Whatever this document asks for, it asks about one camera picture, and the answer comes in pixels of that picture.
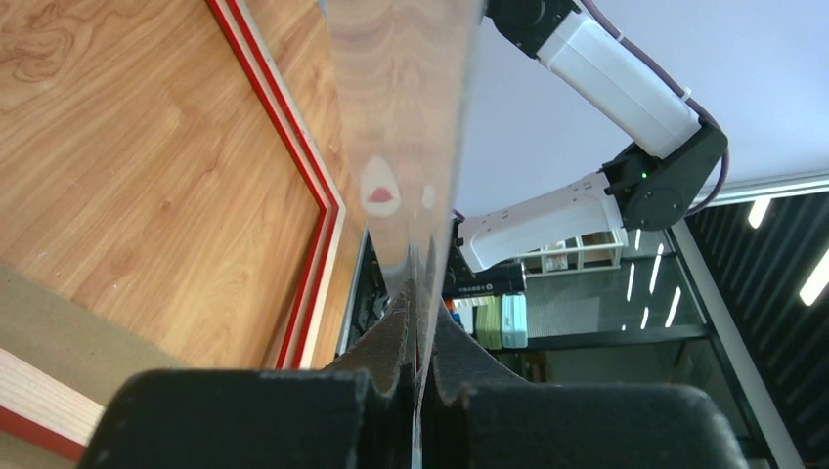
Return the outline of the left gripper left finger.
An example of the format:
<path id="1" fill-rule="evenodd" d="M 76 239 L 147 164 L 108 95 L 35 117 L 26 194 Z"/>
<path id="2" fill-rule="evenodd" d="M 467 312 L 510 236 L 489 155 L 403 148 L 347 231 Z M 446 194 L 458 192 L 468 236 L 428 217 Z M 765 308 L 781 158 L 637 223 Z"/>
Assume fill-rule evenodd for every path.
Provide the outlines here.
<path id="1" fill-rule="evenodd" d="M 418 292 L 320 370 L 158 368 L 127 379 L 83 468 L 415 468 Z"/>

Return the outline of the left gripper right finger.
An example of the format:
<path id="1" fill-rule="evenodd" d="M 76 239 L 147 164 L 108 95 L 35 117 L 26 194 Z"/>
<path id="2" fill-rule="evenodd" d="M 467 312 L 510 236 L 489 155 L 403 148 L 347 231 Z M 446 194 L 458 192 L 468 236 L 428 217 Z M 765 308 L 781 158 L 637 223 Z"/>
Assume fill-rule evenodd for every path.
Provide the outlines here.
<path id="1" fill-rule="evenodd" d="M 536 384 L 435 315 L 421 413 L 426 468 L 744 468 L 704 392 L 664 384 Z"/>

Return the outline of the pink wooden picture frame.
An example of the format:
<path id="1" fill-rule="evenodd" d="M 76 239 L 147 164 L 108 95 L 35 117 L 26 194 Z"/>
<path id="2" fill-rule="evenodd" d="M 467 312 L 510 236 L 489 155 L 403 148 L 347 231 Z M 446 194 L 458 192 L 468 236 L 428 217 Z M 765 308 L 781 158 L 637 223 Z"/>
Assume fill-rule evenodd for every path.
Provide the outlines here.
<path id="1" fill-rule="evenodd" d="M 322 210 L 205 1 L 1 5 L 1 269 L 188 366 L 278 362 Z M 100 404 L 1 348 L 1 406 Z"/>

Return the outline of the clear acrylic sheet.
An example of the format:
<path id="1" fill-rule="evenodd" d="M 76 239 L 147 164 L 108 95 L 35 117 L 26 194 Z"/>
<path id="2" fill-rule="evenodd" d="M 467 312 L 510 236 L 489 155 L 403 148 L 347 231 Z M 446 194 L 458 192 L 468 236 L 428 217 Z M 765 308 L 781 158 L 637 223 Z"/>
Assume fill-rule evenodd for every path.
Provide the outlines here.
<path id="1" fill-rule="evenodd" d="M 391 296 L 429 364 L 464 128 L 479 1 L 329 1 L 342 142 Z"/>

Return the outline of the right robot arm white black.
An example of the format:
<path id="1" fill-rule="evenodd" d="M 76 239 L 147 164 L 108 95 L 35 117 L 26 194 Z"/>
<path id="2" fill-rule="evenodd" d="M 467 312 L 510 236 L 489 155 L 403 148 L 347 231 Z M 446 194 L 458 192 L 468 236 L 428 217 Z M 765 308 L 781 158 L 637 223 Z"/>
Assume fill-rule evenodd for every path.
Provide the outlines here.
<path id="1" fill-rule="evenodd" d="M 728 169 L 712 116 L 590 1 L 488 1 L 446 293 L 549 243 L 660 231 Z"/>

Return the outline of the brown backing board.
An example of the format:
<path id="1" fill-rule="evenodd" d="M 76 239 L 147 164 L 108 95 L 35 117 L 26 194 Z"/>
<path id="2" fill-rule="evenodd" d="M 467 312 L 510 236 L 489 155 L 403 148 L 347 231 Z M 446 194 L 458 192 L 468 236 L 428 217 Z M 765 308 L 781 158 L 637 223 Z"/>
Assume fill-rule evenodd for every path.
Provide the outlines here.
<path id="1" fill-rule="evenodd" d="M 188 366 L 8 267 L 1 269 L 1 348 L 100 405 L 135 374 Z"/>

